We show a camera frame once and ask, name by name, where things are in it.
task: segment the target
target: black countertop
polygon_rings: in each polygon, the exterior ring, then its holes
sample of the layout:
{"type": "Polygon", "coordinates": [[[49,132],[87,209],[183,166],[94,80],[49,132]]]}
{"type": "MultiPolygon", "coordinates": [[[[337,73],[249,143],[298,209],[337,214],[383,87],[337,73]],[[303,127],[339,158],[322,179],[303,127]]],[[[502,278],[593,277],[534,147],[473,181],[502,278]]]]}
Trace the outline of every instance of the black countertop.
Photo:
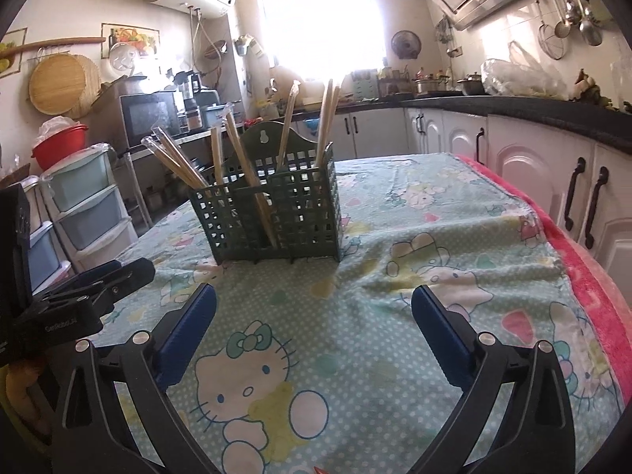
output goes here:
{"type": "MultiPolygon", "coordinates": [[[[402,102],[358,103],[339,107],[336,113],[373,109],[443,109],[475,115],[503,115],[541,123],[594,139],[623,153],[632,154],[632,115],[594,105],[522,96],[450,96],[417,98],[402,102]]],[[[300,112],[294,121],[314,119],[318,111],[300,112]]]]}

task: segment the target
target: hanging strainer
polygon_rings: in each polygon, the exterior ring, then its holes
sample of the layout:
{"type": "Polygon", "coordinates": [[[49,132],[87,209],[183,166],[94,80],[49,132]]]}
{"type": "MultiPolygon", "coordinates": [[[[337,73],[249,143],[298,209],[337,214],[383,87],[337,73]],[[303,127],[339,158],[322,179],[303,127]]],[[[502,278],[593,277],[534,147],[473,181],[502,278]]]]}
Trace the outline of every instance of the hanging strainer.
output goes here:
{"type": "Polygon", "coordinates": [[[538,5],[538,12],[540,13],[540,21],[542,24],[538,29],[538,44],[544,53],[554,60],[561,59],[566,53],[566,47],[564,46],[564,40],[555,35],[555,29],[551,25],[547,25],[544,22],[542,15],[542,7],[540,6],[540,0],[535,0],[538,5]]]}

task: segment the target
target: fruit painting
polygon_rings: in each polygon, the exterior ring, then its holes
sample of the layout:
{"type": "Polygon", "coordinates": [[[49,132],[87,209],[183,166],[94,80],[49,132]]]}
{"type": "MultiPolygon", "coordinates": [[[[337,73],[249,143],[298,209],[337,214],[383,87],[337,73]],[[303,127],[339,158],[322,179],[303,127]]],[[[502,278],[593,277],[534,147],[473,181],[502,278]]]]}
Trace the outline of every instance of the fruit painting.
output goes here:
{"type": "Polygon", "coordinates": [[[160,48],[160,31],[113,23],[101,23],[101,37],[107,40],[101,46],[101,58],[109,58],[110,49],[117,43],[127,43],[143,57],[156,56],[160,48]]]}
{"type": "MultiPolygon", "coordinates": [[[[26,28],[7,32],[0,41],[0,55],[4,50],[22,46],[26,40],[26,28]]],[[[0,58],[0,78],[10,74],[19,73],[22,67],[22,53],[3,56],[0,58]]]]}

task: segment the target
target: bright window light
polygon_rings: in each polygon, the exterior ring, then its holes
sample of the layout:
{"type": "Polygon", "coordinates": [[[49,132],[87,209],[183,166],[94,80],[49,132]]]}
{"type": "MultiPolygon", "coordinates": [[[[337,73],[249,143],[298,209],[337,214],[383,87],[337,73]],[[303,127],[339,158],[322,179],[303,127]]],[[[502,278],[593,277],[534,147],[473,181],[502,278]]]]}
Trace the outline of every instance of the bright window light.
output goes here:
{"type": "Polygon", "coordinates": [[[377,69],[386,55],[374,0],[263,0],[271,64],[304,79],[377,69]]]}

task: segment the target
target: wrapped chopstick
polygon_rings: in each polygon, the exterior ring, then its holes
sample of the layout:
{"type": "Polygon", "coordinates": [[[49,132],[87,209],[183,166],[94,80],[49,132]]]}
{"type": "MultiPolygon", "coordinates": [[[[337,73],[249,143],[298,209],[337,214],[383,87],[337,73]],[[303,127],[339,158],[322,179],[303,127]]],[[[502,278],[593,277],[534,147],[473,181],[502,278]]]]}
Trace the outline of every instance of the wrapped chopstick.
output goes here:
{"type": "Polygon", "coordinates": [[[215,182],[217,185],[224,184],[224,152],[222,147],[222,130],[213,127],[211,129],[211,147],[213,149],[213,165],[215,171],[215,182]]]}
{"type": "Polygon", "coordinates": [[[320,119],[318,121],[318,146],[316,150],[316,162],[314,167],[321,167],[325,148],[329,140],[329,129],[336,114],[336,107],[340,99],[340,82],[330,79],[325,87],[325,93],[322,97],[322,105],[320,107],[320,119]]]}
{"type": "Polygon", "coordinates": [[[294,105],[298,96],[298,86],[300,82],[294,80],[294,84],[290,89],[288,96],[288,107],[285,110],[285,120],[283,121],[283,131],[280,135],[279,156],[277,157],[277,171],[285,164],[285,153],[288,147],[288,137],[290,136],[290,124],[292,124],[292,114],[294,113],[294,105]]]}
{"type": "MultiPolygon", "coordinates": [[[[241,144],[241,139],[239,138],[239,134],[237,132],[235,118],[233,117],[233,109],[229,105],[227,105],[224,109],[224,121],[226,124],[226,132],[233,144],[233,148],[235,148],[235,153],[237,154],[237,158],[239,159],[239,163],[243,169],[246,182],[251,187],[259,187],[261,185],[261,180],[259,180],[246,151],[243,149],[243,144],[241,144]]],[[[259,219],[261,220],[261,225],[265,231],[265,235],[268,237],[271,245],[273,245],[274,248],[277,248],[278,244],[276,234],[274,233],[272,210],[270,209],[270,205],[268,205],[265,195],[261,193],[255,194],[255,203],[257,205],[257,213],[259,214],[259,219]]]]}
{"type": "Polygon", "coordinates": [[[196,179],[202,187],[207,187],[208,184],[206,180],[204,180],[198,170],[195,169],[191,160],[184,154],[184,151],[176,144],[171,135],[163,131],[159,126],[152,127],[152,131],[156,134],[167,153],[169,153],[169,156],[173,158],[183,170],[188,171],[192,179],[196,179]]]}
{"type": "Polygon", "coordinates": [[[190,172],[183,169],[178,161],[170,156],[166,149],[154,141],[151,137],[143,137],[141,139],[141,144],[151,151],[167,169],[172,171],[192,189],[200,190],[207,186],[206,183],[201,183],[198,179],[191,177],[190,172]]]}

